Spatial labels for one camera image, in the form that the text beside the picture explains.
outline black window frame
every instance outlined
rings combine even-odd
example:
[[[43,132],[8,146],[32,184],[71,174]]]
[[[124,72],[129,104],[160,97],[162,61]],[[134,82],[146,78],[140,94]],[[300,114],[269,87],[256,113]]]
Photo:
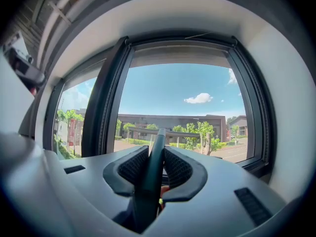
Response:
[[[166,41],[188,40],[200,43],[202,46],[213,45],[215,48],[227,52],[227,59],[236,76],[244,100],[248,134],[251,134],[252,128],[255,129],[255,137],[249,138],[248,136],[247,159],[237,164],[257,176],[262,176],[271,171],[276,150],[277,128],[270,93],[260,69],[235,37],[197,31],[161,32],[141,35],[131,39],[123,37],[107,50],[106,59],[104,59],[105,61],[97,77],[85,115],[82,157],[105,154],[114,150],[120,97],[135,50],[139,49],[140,46],[150,46]],[[86,64],[87,62],[84,62],[83,65],[74,69],[72,74],[78,74],[76,71],[79,71],[79,68],[81,70],[84,67],[86,68]],[[52,95],[61,95],[61,93],[62,91],[54,91]],[[56,113],[58,101],[55,103],[54,113]]]

